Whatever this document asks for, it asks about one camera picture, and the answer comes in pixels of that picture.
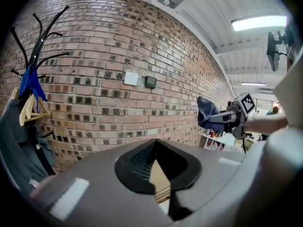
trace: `gray surface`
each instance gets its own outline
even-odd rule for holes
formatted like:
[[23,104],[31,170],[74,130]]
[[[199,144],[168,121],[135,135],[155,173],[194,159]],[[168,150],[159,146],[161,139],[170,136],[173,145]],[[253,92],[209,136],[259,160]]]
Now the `gray surface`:
[[[176,192],[180,205],[194,211],[181,221],[172,222],[160,210],[153,195],[134,193],[116,177],[116,159],[146,141],[82,160],[56,176],[38,194],[37,201],[49,204],[79,177],[90,185],[66,220],[69,226],[248,227],[279,199],[303,166],[303,133],[298,129],[275,132],[268,141],[254,144],[247,155],[164,141],[194,155],[202,164],[202,174],[193,187]],[[218,162],[222,157],[242,163],[240,166],[222,164]]]
[[65,221],[69,226],[154,227],[172,223],[159,208],[154,195],[130,191],[115,174],[116,159],[146,141],[126,144],[83,159],[57,175],[36,200],[41,205],[48,204],[52,196],[78,177],[89,181],[89,187]]
[[225,187],[218,192],[210,202],[207,202],[195,213],[182,220],[179,226],[234,226],[239,204],[248,191],[257,171],[263,146],[264,142],[256,144],[247,154],[237,174],[233,176]]
[[187,147],[177,142],[164,140],[181,150],[194,155],[202,165],[202,173],[196,183],[190,188],[177,192],[182,206],[197,211],[207,201],[211,200],[231,180],[239,169],[219,163],[220,158],[243,162],[245,154],[239,152],[214,151],[202,148]]

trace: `ceiling light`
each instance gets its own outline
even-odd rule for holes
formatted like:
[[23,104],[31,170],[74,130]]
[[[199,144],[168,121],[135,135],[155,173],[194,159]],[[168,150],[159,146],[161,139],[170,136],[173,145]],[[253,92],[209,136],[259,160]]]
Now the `ceiling light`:
[[266,86],[266,83],[261,82],[242,82],[242,86]]
[[262,17],[251,17],[241,20],[233,20],[232,27],[234,31],[241,31],[250,28],[261,28],[271,26],[286,26],[286,16],[262,16]]

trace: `coat rack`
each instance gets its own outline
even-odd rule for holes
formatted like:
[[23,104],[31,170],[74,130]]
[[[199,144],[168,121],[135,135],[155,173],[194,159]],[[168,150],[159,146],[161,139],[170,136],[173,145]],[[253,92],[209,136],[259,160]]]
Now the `coat rack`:
[[[27,54],[25,52],[25,49],[24,47],[22,46],[17,34],[16,34],[16,31],[15,31],[15,27],[12,27],[11,28],[11,32],[17,42],[17,44],[19,45],[23,55],[24,55],[24,58],[25,58],[25,64],[26,64],[26,68],[29,67],[29,65],[31,64],[34,64],[34,65],[37,65],[36,66],[36,69],[38,69],[41,64],[43,62],[45,62],[46,60],[49,60],[49,59],[52,59],[52,58],[55,58],[55,57],[59,57],[59,56],[63,56],[63,55],[68,55],[69,52],[64,52],[64,53],[60,53],[60,54],[57,54],[57,55],[53,55],[53,56],[49,56],[49,57],[46,57],[44,59],[42,59],[39,63],[38,63],[38,59],[39,59],[39,56],[40,56],[40,52],[42,50],[42,47],[45,43],[45,41],[47,40],[47,38],[51,35],[58,35],[58,36],[62,36],[61,33],[58,33],[58,32],[51,32],[49,33],[50,29],[52,28],[52,26],[54,25],[54,23],[57,21],[57,19],[67,10],[69,9],[69,5],[65,6],[65,8],[57,13],[55,15],[55,17],[53,18],[53,20],[51,21],[51,23],[48,25],[48,27],[46,28],[46,30],[42,33],[43,31],[43,26],[42,26],[42,22],[41,20],[37,17],[37,15],[34,13],[33,16],[35,17],[35,19],[38,21],[39,25],[40,25],[40,33],[39,33],[39,37],[35,43],[35,46],[33,48],[33,51],[32,51],[32,54],[31,54],[31,57],[28,61],[27,59]],[[19,77],[22,77],[23,74],[19,73],[18,71],[16,71],[14,68],[11,69],[11,72],[15,73],[16,75],[18,75]],[[43,74],[41,76],[38,76],[38,78],[45,78],[46,75]],[[45,137],[48,137],[50,136],[51,134],[54,134],[54,131],[50,131],[49,133],[45,134],[45,135],[39,135],[36,131],[36,123],[35,123],[35,120],[33,121],[28,121],[28,122],[25,122],[25,125],[26,125],[26,128],[27,128],[27,133],[28,133],[28,140],[35,146],[35,152],[39,158],[39,160],[41,161],[42,165],[44,166],[45,170],[47,171],[47,173],[49,175],[54,175],[55,172],[53,171],[52,167],[50,166],[49,162],[47,161],[46,157],[45,157],[45,154],[41,148],[41,146],[39,145],[39,142],[38,142],[38,139],[37,139],[37,136],[40,137],[40,138],[45,138]]]

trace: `ceiling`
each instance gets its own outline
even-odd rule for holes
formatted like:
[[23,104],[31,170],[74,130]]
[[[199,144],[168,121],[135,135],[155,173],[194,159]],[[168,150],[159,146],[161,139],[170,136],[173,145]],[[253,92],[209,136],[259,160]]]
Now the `ceiling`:
[[[207,46],[223,70],[235,96],[249,91],[272,94],[286,74],[286,57],[280,56],[273,72],[266,56],[267,34],[281,27],[255,28],[235,32],[231,21],[248,16],[287,15],[278,0],[145,0],[170,13]],[[242,82],[266,83],[263,88],[242,86]]]

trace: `brick wall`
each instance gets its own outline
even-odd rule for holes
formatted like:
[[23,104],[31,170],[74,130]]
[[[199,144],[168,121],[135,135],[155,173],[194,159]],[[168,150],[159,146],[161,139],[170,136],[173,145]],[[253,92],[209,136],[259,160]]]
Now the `brick wall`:
[[[186,27],[140,0],[31,0],[15,21],[28,57],[39,27],[69,4],[51,31],[40,58],[69,51],[45,62],[38,74],[51,117],[43,119],[61,171],[91,152],[150,138],[198,146],[197,96],[225,108],[232,98],[219,66]],[[21,81],[21,50],[8,35],[1,56],[0,109]],[[136,87],[123,83],[125,72],[139,74]],[[145,76],[157,88],[144,87]]]

